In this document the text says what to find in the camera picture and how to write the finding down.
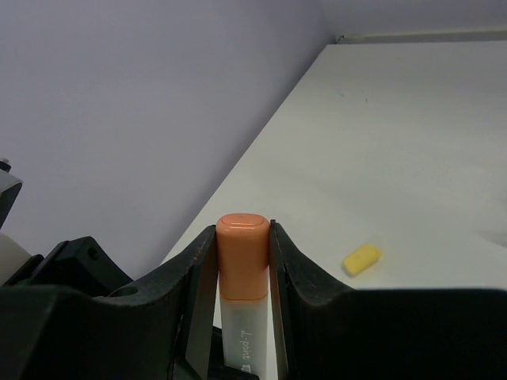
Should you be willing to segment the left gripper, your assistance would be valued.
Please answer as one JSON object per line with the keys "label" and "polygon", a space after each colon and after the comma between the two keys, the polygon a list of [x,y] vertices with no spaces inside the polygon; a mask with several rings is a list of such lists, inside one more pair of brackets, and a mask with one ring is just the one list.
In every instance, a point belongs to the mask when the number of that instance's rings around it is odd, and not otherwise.
{"label": "left gripper", "polygon": [[97,297],[110,295],[131,281],[93,237],[81,237],[60,242],[47,256],[36,254],[4,284],[59,285]]}

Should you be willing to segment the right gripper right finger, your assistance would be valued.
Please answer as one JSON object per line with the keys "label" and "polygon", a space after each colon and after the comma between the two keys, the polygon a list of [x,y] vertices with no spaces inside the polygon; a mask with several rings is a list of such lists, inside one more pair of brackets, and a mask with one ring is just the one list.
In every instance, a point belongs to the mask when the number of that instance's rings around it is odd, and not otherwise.
{"label": "right gripper right finger", "polygon": [[304,255],[278,222],[269,258],[279,378],[505,378],[505,291],[356,290]]}

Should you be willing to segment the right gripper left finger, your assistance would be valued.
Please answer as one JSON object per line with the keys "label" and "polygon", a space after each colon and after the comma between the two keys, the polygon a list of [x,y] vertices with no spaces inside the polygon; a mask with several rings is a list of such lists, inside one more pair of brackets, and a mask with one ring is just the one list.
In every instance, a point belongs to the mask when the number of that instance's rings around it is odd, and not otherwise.
{"label": "right gripper left finger", "polygon": [[4,379],[204,379],[217,280],[215,230],[107,296],[1,288]]}

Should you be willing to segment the yellow highlighter cap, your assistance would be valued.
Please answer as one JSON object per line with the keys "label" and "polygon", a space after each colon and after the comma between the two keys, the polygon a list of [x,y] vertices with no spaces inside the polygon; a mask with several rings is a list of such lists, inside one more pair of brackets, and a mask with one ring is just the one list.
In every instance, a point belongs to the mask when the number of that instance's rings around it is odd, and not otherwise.
{"label": "yellow highlighter cap", "polygon": [[381,256],[382,252],[378,247],[364,244],[345,257],[342,266],[349,276],[357,276],[375,264]]}

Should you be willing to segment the orange tip clear highlighter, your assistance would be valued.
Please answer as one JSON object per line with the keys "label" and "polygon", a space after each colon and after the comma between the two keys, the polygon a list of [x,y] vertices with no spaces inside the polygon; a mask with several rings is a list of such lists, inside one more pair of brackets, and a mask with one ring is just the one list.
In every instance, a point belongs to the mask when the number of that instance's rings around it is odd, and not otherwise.
{"label": "orange tip clear highlighter", "polygon": [[252,301],[220,297],[226,366],[266,379],[268,296]]}

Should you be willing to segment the small orange cap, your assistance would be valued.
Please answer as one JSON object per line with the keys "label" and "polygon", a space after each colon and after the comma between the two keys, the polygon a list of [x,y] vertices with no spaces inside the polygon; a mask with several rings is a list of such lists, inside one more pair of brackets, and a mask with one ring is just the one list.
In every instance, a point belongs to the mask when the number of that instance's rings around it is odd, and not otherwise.
{"label": "small orange cap", "polygon": [[269,222],[256,214],[229,214],[215,225],[219,293],[235,302],[268,294]]}

